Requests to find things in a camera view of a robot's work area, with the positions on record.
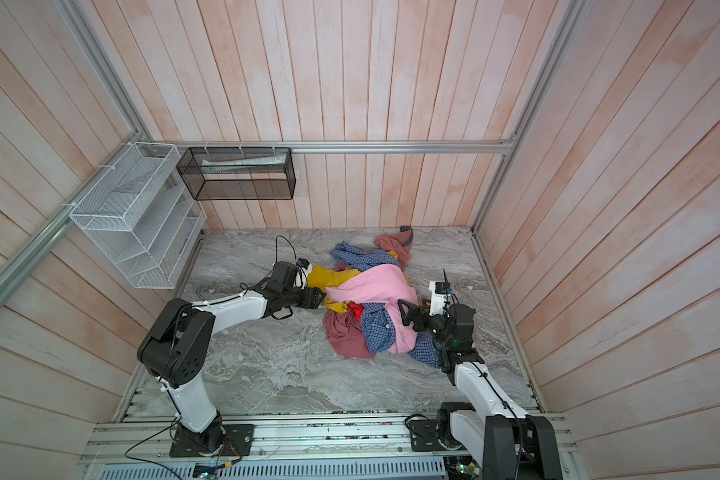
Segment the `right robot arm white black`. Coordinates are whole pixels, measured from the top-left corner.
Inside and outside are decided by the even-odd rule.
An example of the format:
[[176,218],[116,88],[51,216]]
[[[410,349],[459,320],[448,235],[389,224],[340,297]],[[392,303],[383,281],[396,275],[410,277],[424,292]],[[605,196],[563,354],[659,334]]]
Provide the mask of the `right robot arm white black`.
[[561,479],[551,422],[513,401],[474,348],[476,310],[447,300],[428,306],[400,300],[398,306],[405,326],[432,336],[440,370],[467,397],[465,402],[442,403],[433,419],[420,414],[406,418],[412,449],[464,450],[479,479]]

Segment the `red cloth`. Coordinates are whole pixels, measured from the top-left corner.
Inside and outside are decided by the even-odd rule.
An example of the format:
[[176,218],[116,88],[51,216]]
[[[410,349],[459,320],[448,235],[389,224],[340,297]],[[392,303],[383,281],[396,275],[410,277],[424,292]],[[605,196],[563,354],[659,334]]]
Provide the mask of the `red cloth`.
[[361,304],[356,304],[352,301],[350,301],[348,304],[348,310],[352,312],[352,315],[354,316],[354,319],[357,322],[360,322],[362,319],[363,313],[364,313],[364,306]]

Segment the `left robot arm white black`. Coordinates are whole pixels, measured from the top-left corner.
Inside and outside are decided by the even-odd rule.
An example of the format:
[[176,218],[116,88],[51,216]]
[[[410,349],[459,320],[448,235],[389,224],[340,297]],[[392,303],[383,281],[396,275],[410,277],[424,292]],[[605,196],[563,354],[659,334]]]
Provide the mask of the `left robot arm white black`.
[[277,261],[270,272],[240,292],[210,301],[169,301],[137,350],[137,359],[160,384],[176,410],[174,444],[201,456],[220,453],[227,434],[206,391],[202,369],[212,337],[245,322],[278,319],[285,310],[315,309],[325,294],[307,285],[313,266],[305,259]]

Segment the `yellow cloth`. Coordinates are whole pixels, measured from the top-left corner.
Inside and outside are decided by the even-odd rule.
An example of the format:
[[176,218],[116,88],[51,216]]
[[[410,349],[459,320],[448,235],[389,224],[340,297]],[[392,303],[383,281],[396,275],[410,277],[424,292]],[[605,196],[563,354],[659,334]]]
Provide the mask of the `yellow cloth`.
[[306,286],[317,287],[323,293],[325,293],[327,288],[338,287],[346,281],[350,280],[351,278],[363,273],[364,271],[378,266],[379,262],[373,262],[376,257],[381,257],[382,261],[387,259],[395,261],[399,260],[399,255],[395,251],[378,250],[366,255],[366,258],[368,260],[371,260],[371,263],[366,266],[362,266],[360,269],[340,269],[340,267],[343,266],[343,263],[338,263],[334,270],[326,269],[320,265],[314,265],[311,267],[311,270],[307,274]]

